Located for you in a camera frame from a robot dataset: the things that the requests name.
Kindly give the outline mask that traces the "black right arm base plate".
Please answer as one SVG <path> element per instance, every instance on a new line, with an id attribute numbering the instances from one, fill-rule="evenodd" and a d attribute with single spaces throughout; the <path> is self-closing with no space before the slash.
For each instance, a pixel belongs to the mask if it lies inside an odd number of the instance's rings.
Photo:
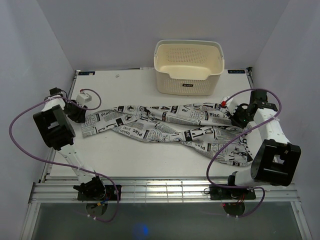
<path id="1" fill-rule="evenodd" d="M 211 200 L 255 200 L 254 190 L 244 188 L 225 188 L 213 184 L 209 186 L 209 195 Z"/>

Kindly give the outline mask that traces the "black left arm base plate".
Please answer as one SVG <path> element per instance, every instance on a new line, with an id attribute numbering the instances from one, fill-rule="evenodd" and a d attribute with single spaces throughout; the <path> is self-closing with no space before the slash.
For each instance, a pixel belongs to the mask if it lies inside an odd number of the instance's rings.
<path id="1" fill-rule="evenodd" d="M 87 197 L 84 194 L 78 192 L 77 198 L 78 201 L 103 201 L 108 199 L 109 201 L 117 201 L 116 188 L 112 184 L 105 185 L 105 196 L 100 199 L 93 197 Z"/>

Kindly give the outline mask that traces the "newspaper print trousers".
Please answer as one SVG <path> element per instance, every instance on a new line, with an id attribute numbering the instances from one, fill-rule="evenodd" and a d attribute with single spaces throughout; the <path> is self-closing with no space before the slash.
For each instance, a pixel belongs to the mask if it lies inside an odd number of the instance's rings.
<path id="1" fill-rule="evenodd" d="M 140 142 L 180 143 L 216 162 L 236 167 L 250 166 L 253 153 L 247 137 L 231 139 L 250 129 L 233 126 L 230 114 L 219 103 L 186 105 L 120 105 L 86 116 L 81 125 L 84 138 L 107 130 Z"/>

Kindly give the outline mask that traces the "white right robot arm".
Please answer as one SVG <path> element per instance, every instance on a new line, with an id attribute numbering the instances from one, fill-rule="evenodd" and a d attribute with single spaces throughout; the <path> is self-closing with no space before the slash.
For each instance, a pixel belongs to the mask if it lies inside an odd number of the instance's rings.
<path id="1" fill-rule="evenodd" d="M 250 93 L 249 103 L 237 104 L 233 98 L 222 101 L 230 114 L 232 125 L 244 129 L 249 122 L 258 126 L 262 140 L 249 170 L 235 171 L 228 177 L 226 194 L 237 199 L 251 188 L 261 185 L 287 187 L 291 184 L 301 148 L 290 143 L 277 119 L 276 104 L 268 101 L 265 90 Z"/>

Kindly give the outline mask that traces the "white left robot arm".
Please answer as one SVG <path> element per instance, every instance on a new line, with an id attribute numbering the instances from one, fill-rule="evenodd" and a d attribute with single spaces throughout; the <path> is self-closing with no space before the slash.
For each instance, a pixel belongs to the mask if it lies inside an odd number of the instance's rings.
<path id="1" fill-rule="evenodd" d="M 57 87 L 50 89 L 49 93 L 44 108 L 33 115 L 39 133 L 44 143 L 71 165 L 78 179 L 78 185 L 73 188 L 89 199 L 102 200 L 106 196 L 106 187 L 93 168 L 80 159 L 71 124 L 71 121 L 78 124 L 85 122 L 86 104 L 92 97 L 81 90 L 76 99 L 64 99 L 67 93 Z"/>

